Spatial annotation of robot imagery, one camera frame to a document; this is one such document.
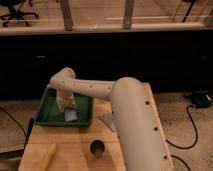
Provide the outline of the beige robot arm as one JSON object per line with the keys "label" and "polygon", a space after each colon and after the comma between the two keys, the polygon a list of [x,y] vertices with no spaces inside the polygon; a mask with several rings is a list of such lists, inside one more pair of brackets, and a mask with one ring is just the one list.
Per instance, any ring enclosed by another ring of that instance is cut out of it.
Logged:
{"label": "beige robot arm", "polygon": [[51,77],[49,86],[57,91],[61,110],[74,106],[74,93],[110,103],[126,171],[173,171],[159,115],[138,79],[82,80],[65,67]]}

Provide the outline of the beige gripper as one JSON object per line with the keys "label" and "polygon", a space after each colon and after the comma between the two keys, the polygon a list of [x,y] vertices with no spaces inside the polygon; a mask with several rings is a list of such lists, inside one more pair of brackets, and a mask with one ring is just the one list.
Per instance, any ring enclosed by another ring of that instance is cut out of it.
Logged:
{"label": "beige gripper", "polygon": [[76,107],[74,95],[70,91],[58,90],[56,92],[56,102],[61,111],[64,111],[66,107]]}

